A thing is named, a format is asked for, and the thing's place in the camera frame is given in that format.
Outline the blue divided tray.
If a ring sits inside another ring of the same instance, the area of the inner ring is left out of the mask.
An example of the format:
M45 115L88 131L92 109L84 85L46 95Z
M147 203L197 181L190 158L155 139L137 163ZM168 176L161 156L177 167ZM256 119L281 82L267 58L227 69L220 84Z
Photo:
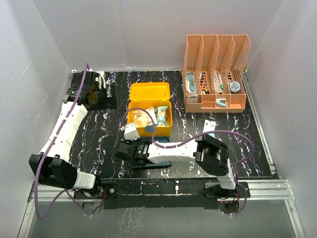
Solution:
M170 138L169 136L158 136L158 137L155 137L155 141L158 141L159 143L169 143ZM131 162L128 162L129 168L133 170L162 169L162 168L168 168L171 165L172 165L172 161L160 162L158 164L146 164L145 166L138 166Z

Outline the cotton ball bag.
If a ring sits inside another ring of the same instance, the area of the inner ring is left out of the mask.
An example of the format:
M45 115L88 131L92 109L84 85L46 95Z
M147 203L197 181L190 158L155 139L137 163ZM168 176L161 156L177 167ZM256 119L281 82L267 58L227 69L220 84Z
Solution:
M131 112L133 123L135 124L135 126L137 128L157 124L157 116L155 114L154 107L149 107L146 109L146 111L150 114L150 116L153 120L151 120L149 115L146 112L144 112L143 110L133 110Z

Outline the cotton swab bag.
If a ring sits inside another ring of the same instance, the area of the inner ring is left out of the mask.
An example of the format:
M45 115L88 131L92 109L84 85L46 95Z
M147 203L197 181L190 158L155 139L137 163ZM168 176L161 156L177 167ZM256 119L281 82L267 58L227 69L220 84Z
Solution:
M155 115L157 117L156 126L169 126L166 119L168 106L160 106L155 108Z

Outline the white gauze packet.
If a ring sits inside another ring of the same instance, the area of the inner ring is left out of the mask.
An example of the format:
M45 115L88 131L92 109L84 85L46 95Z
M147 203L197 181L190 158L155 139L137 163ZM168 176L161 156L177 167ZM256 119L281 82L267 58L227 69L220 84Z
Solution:
M203 132L215 131L215 127L216 127L215 121L211 121L211 120L206 119L204 122Z

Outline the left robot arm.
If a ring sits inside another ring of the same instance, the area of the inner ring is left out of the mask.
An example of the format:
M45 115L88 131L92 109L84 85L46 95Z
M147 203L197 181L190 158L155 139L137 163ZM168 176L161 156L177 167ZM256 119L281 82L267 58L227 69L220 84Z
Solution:
M62 100L56 125L39 154L29 165L39 184L80 190L91 198L100 197L102 185L94 175L82 172L69 161L70 150L82 120L89 111L116 109L116 86L106 81L104 71L73 72Z

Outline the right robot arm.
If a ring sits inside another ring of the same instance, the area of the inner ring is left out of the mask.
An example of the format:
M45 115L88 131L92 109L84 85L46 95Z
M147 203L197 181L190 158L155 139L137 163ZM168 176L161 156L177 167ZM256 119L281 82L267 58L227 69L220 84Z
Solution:
M160 143L139 138L122 139L114 157L137 167L194 162L218 180L218 184L204 188L206 197L221 200L233 198L236 201L241 196L238 181L229 160L228 146L209 134L199 136L185 144Z

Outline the yellow medicine box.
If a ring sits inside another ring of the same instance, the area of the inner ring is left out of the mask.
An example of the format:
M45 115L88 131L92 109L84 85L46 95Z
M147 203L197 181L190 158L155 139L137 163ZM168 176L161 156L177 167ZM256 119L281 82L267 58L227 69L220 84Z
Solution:
M166 126L156 127L156 136L170 136L173 125L170 86L167 82L133 83L130 90L129 109L167 106L165 110Z

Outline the blue white tape dispenser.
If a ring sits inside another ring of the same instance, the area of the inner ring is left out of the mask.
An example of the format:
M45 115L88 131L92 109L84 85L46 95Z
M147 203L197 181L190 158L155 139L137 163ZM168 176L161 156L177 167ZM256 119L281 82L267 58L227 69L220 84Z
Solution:
M197 93L196 80L192 72L186 73L186 90L188 93Z

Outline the blue white stapler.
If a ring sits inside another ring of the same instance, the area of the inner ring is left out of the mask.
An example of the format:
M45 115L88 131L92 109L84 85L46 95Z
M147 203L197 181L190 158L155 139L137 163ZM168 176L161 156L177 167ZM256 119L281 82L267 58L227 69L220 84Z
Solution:
M219 108L226 108L227 107L226 99L225 98L216 99L215 105Z

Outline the pink desk organizer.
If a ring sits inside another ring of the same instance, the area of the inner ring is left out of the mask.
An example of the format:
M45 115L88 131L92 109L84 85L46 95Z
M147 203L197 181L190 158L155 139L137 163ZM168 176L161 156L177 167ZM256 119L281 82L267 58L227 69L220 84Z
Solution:
M251 42L248 35L187 35L182 67L184 105L187 113L241 113L247 95L242 76L246 67ZM189 104L186 98L186 73L195 76L198 101ZM220 87L221 74L224 89ZM231 94L229 83L238 81L241 91ZM225 98L226 108L215 105Z

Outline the green capped marker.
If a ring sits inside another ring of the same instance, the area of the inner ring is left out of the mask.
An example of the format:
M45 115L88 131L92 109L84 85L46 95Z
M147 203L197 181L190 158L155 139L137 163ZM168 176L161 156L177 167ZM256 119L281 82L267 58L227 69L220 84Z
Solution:
M218 73L218 79L219 79L219 82L220 82L220 87L221 89L223 90L224 89L224 85L223 85L223 82L222 82L222 78L221 78L221 74Z

